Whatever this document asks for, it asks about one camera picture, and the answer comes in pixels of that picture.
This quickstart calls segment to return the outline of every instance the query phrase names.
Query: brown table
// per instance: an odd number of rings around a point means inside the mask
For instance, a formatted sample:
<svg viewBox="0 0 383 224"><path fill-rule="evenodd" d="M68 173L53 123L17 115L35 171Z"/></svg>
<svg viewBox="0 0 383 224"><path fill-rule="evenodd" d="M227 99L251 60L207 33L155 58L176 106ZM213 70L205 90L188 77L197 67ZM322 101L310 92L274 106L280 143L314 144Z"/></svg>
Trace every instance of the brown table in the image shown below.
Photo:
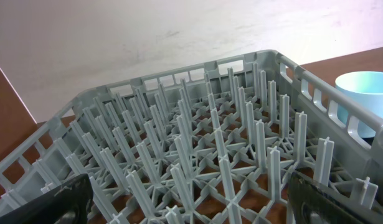
<svg viewBox="0 0 383 224"><path fill-rule="evenodd" d="M302 67L334 86L335 79L344 73L362 70L383 72L383 47L320 62L309 63L302 65ZM63 122L67 125L71 120L73 120L73 117L65 118ZM36 129L37 126L33 123L32 118L27 114L25 107L22 105L14 90L0 71L0 160L14 150ZM51 139L47 138L43 143L51 144ZM26 156L26 159L29 160L29 162L33 162L38 156L39 154L37 152L30 151L29 155ZM311 170L303 170L303 172L308 175L313 175ZM17 181L22 174L17 171L16 166L10 166L10 168L5 171L4 175L10 176L10 180L12 181ZM267 187L266 178L267 177L263 175L257 180L263 188ZM235 189L239 189L238 184L235 184ZM221 186L218 186L218 191L223 191ZM3 193L4 191L2 191L2 188L0 187L0 195ZM127 197L121 197L114 203L114 205L116 207L124 206L124 203L127 200ZM258 212L258 210L265 205L265 201L266 199L264 199L264 197L262 198L261 195L249 192L246 197L243 198L241 203L243 204L243 207L248 207ZM221 212L223 206L211 200L203 203L197 209L201 213L206 213L207 216L212 216L217 212ZM139 220L141 216L142 213L136 211L134 212L132 219ZM285 217L285 208L279 205L275 205L274 209L268 214L268 219L273 223L284 223L285 220L282 217ZM104 219L99 215L93 219L93 222L105 223Z"/></svg>

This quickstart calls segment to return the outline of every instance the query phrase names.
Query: gray plastic rack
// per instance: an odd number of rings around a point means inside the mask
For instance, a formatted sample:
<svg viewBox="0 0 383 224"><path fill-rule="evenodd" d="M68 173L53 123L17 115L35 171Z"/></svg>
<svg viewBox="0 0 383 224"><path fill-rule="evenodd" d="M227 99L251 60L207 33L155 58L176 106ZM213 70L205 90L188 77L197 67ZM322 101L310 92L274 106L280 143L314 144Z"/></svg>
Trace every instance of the gray plastic rack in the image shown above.
<svg viewBox="0 0 383 224"><path fill-rule="evenodd" d="M346 125L338 104L349 112ZM65 127L71 109L76 119ZM371 145L359 122L376 131ZM44 134L54 140L48 149ZM30 147L40 154L33 164L23 156ZM17 162L25 174L11 183L4 171ZM297 169L383 214L383 119L264 50L80 93L0 162L0 216L87 173L95 194L88 217L100 212L112 224L269 223L277 205L294 223L281 193ZM267 204L241 203L251 195ZM126 205L117 210L119 198ZM207 202L222 210L207 214Z"/></svg>

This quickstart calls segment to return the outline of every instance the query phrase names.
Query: cup rim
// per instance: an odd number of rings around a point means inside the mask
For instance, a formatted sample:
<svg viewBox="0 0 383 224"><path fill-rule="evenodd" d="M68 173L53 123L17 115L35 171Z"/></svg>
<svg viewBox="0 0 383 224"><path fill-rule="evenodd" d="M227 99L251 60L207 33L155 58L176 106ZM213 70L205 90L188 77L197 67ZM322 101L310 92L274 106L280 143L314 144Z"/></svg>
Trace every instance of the cup rim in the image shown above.
<svg viewBox="0 0 383 224"><path fill-rule="evenodd" d="M376 74L383 74L383 72L377 72L377 71L357 71L357 72L348 72L348 73L345 73L345 74L342 74L340 76L338 76L336 79L335 79L335 86L338 86L339 88L341 88L342 90L344 91L348 91L348 92L351 92L351 93L358 93L358 94L364 94L364 95L383 95L383 93L364 93L364 92L361 92L361 91L352 91L352 90L348 90L348 89L345 89L343 88L341 85L338 84L338 82L340 82L340 78L341 77L344 77L346 75L352 75L352 74L356 74L356 73L366 73L366 72L369 72L369 73L376 73Z"/></svg>

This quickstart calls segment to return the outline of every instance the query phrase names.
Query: white backdrop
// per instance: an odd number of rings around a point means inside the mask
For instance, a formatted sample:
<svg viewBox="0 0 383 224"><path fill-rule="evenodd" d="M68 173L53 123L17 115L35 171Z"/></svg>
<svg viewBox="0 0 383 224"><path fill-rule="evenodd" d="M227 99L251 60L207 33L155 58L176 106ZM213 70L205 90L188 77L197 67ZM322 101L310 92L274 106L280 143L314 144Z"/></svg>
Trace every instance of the white backdrop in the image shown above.
<svg viewBox="0 0 383 224"><path fill-rule="evenodd" d="M0 0L0 66L37 122L98 85L263 49L383 46L383 0Z"/></svg>

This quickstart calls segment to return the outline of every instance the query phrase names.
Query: cup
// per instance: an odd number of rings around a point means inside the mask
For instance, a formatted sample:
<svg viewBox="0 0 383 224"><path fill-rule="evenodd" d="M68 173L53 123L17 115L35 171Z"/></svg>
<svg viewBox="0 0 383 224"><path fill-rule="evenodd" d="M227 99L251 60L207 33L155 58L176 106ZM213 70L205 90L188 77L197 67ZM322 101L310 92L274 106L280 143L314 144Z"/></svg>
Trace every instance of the cup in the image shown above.
<svg viewBox="0 0 383 224"><path fill-rule="evenodd" d="M383 119L383 72L346 73L337 77L335 88ZM338 119L344 124L348 119L348 112L340 105ZM376 134L362 122L359 122L357 132L362 138L372 138Z"/></svg>

